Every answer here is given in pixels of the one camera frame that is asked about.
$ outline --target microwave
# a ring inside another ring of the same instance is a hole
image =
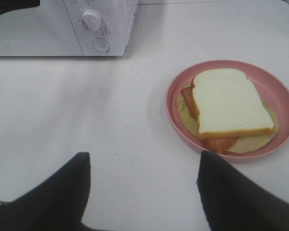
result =
[[[2,0],[0,56],[122,56],[137,6],[138,0]]]

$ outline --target white table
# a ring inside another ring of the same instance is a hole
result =
[[[83,222],[121,231],[208,231],[195,184],[199,153],[168,121],[181,70],[241,60],[289,88],[289,6],[246,0],[139,6],[119,58],[0,58],[0,203],[91,153]],[[289,142],[233,165],[289,202]]]

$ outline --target sandwich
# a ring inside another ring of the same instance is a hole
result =
[[[181,90],[178,100],[186,129],[218,153],[246,153],[266,145],[279,129],[275,111],[244,72],[206,70]]]

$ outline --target microwave knob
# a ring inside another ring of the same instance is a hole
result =
[[[102,16],[98,11],[88,9],[84,11],[81,17],[81,22],[85,29],[90,31],[98,31],[101,27]]]

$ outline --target plate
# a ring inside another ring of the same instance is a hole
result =
[[[283,146],[289,139],[289,90],[280,80],[262,68],[233,60],[214,60],[196,64],[181,72],[171,82],[166,94],[166,110],[172,126],[180,137],[196,151],[206,150],[203,141],[198,140],[184,127],[176,101],[180,90],[197,74],[215,68],[235,68],[243,71],[254,83],[261,98],[274,109],[280,123],[279,132],[264,147],[245,154],[225,152],[220,155],[229,159],[250,159],[267,155]]]

